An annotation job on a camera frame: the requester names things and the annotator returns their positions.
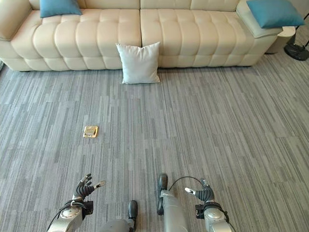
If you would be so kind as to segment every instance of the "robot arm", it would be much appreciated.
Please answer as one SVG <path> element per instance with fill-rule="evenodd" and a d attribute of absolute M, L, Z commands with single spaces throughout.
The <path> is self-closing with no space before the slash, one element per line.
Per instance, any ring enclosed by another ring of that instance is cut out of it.
<path fill-rule="evenodd" d="M 65 203 L 49 225 L 47 232 L 73 232 L 76 231 L 83 222 L 86 215 L 93 212 L 93 201 L 84 202 L 94 190 L 103 186 L 105 181 L 101 181 L 91 186 L 91 174 L 85 175 L 78 183 L 74 191 L 72 200 Z"/>
<path fill-rule="evenodd" d="M 206 180 L 202 180 L 201 183 L 203 186 L 202 191 L 184 189 L 204 202 L 204 204 L 196 205 L 196 217 L 205 219 L 207 232 L 232 232 L 227 212 L 222 209 L 219 203 L 215 202 L 210 185 Z"/>

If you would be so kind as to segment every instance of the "sofa backrest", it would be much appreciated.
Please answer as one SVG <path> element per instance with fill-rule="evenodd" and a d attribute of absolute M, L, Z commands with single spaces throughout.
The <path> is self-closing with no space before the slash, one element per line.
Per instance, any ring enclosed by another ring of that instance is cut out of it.
<path fill-rule="evenodd" d="M 140 0 L 141 9 L 235 11 L 239 0 Z"/>
<path fill-rule="evenodd" d="M 139 9 L 140 0 L 77 0 L 82 9 Z M 40 0 L 29 0 L 34 10 L 40 9 Z"/>

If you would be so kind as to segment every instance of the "lamp base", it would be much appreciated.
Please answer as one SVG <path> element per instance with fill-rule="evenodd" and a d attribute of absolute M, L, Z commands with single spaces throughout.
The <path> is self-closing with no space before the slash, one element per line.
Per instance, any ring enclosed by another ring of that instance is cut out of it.
<path fill-rule="evenodd" d="M 299 46 L 296 44 L 287 44 L 284 47 L 284 51 L 293 59 L 297 59 L 299 61 L 305 61 L 309 58 L 309 51 L 305 46 Z"/>

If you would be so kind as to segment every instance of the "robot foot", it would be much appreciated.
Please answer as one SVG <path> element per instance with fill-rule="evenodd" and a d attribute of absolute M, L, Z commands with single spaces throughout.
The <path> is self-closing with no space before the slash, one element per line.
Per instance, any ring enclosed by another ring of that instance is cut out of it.
<path fill-rule="evenodd" d="M 158 180 L 158 205 L 157 205 L 158 215 L 164 214 L 163 197 L 161 197 L 161 191 L 168 189 L 168 180 L 169 180 L 168 175 L 166 175 L 165 173 L 162 173 L 159 176 L 159 180 Z"/>
<path fill-rule="evenodd" d="M 129 219 L 132 219 L 134 221 L 133 231 L 136 230 L 136 218 L 138 213 L 138 205 L 136 201 L 130 201 L 129 207 L 127 210 L 127 216 Z"/>

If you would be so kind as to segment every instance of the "cream leather sofa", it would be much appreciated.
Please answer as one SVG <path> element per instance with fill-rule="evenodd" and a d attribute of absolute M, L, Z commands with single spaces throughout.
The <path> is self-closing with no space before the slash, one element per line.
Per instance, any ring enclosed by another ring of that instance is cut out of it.
<path fill-rule="evenodd" d="M 281 32 L 261 29 L 245 0 L 78 3 L 83 15 L 41 19 L 40 0 L 0 0 L 0 59 L 18 71 L 121 69 L 115 43 L 160 41 L 160 67 L 250 66 Z"/>

